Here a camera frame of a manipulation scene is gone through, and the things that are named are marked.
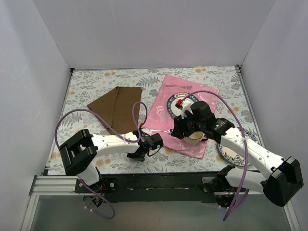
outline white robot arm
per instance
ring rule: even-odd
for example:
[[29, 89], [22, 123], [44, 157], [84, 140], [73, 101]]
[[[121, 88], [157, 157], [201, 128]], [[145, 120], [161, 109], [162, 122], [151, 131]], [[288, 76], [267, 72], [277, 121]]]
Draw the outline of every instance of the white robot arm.
[[[127, 153], [127, 157], [144, 161], [144, 156], [150, 151], [162, 147], [163, 141], [159, 134], [151, 135], [148, 130], [141, 130], [139, 142], [127, 142], [116, 135], [91, 135], [83, 129], [60, 146], [60, 154], [68, 176], [78, 176], [91, 186], [100, 181], [100, 173], [91, 163], [95, 157]], [[138, 132], [122, 135], [127, 140], [135, 141]]]
[[[183, 139], [195, 131], [202, 131], [209, 139], [244, 158], [245, 139], [234, 124], [224, 118], [215, 118], [206, 102], [196, 102], [190, 106], [190, 110], [187, 110], [187, 103], [184, 102], [180, 101], [176, 105], [182, 109], [182, 114], [174, 118], [172, 136]], [[285, 206], [304, 184], [299, 162], [293, 157], [285, 159], [271, 153], [251, 139], [246, 141], [249, 162], [259, 173], [247, 171], [242, 187], [263, 193], [274, 204]], [[242, 176], [243, 169], [227, 166], [203, 186], [213, 191], [226, 191], [231, 187], [238, 187]]]

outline table surface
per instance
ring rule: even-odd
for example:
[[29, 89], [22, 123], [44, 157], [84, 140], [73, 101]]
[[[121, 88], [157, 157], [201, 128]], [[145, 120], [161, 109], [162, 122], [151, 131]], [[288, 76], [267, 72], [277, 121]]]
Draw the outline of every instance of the table surface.
[[[150, 109], [167, 74], [219, 88], [219, 94], [232, 107], [243, 127], [258, 138], [240, 79], [233, 66], [74, 71], [63, 115], [73, 109], [87, 109], [87, 104], [116, 86], [142, 87], [141, 100]], [[230, 111], [220, 101], [215, 115], [236, 124]], [[139, 123], [143, 122], [144, 118], [145, 109], [141, 106]], [[63, 143], [83, 128], [88, 128], [92, 134], [109, 134], [95, 116], [87, 112], [76, 112], [62, 122], [58, 132], [59, 143]], [[208, 141], [203, 159], [185, 156], [164, 147], [153, 157], [146, 157], [144, 162], [132, 160], [127, 158], [126, 154], [119, 153], [97, 157], [93, 160], [93, 164], [102, 174], [116, 174], [219, 171], [230, 163], [219, 153], [217, 144]], [[53, 147], [48, 175], [65, 175], [60, 153], [56, 147]]]

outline pink cloth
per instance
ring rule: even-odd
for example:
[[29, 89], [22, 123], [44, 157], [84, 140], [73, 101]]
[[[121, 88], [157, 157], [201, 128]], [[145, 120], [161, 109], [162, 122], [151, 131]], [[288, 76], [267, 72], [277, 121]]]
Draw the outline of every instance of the pink cloth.
[[[166, 87], [167, 84], [192, 86], [192, 89], [186, 90], [183, 88]], [[148, 115], [146, 123], [144, 124], [144, 127], [156, 130], [168, 130], [174, 128], [173, 118], [169, 115], [167, 111], [168, 99], [175, 93], [192, 93], [197, 90], [208, 90], [216, 94], [219, 93], [219, 89], [217, 88], [191, 82], [171, 75], [166, 75], [162, 86], [159, 89], [158, 95], [153, 103], [153, 106], [150, 109], [150, 113]], [[211, 111], [215, 112], [218, 100], [216, 96], [208, 93], [198, 93], [195, 96], [199, 100], [205, 101], [207, 104], [209, 104]], [[169, 149], [200, 159], [202, 159], [205, 154], [206, 142], [199, 142], [196, 146], [190, 146], [186, 144], [184, 140], [179, 140], [178, 138], [172, 137], [166, 132], [160, 132], [159, 134], [163, 138], [164, 146]]]

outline decorative plate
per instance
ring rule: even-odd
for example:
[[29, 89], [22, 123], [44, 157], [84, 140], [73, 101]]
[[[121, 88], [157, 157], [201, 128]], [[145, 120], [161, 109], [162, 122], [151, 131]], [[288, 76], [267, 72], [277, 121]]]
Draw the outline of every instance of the decorative plate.
[[[259, 144], [258, 139], [255, 137], [254, 134], [252, 134], [250, 131], [244, 129], [244, 133], [245, 136], [249, 137], [250, 139], [252, 139], [254, 142], [256, 142], [257, 144]], [[217, 144], [218, 150], [220, 151], [220, 153], [222, 154], [222, 156], [228, 160], [229, 162], [231, 162], [234, 165], [237, 166], [244, 166], [245, 165], [245, 161], [244, 158], [242, 158], [240, 155], [238, 155], [236, 152], [232, 151], [231, 149], [222, 146], [221, 144]]]
[[[177, 117], [181, 115], [181, 110], [178, 109], [175, 104], [177, 103], [178, 100], [184, 99], [185, 96], [189, 95], [189, 93], [186, 92], [179, 92], [174, 95], [172, 95], [168, 101], [167, 101], [167, 110], [168, 113], [171, 115], [171, 117]], [[198, 98], [195, 97], [194, 95], [190, 95], [187, 98], [188, 101], [191, 101], [192, 103], [198, 102]]]

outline white mug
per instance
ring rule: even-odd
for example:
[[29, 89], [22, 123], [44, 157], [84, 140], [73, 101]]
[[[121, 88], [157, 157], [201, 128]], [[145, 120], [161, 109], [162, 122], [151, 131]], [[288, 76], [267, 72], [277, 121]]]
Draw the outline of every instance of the white mug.
[[201, 131], [196, 131], [189, 137], [184, 138], [184, 142], [191, 146], [197, 145], [200, 141], [206, 140], [207, 139], [203, 136], [203, 132]]

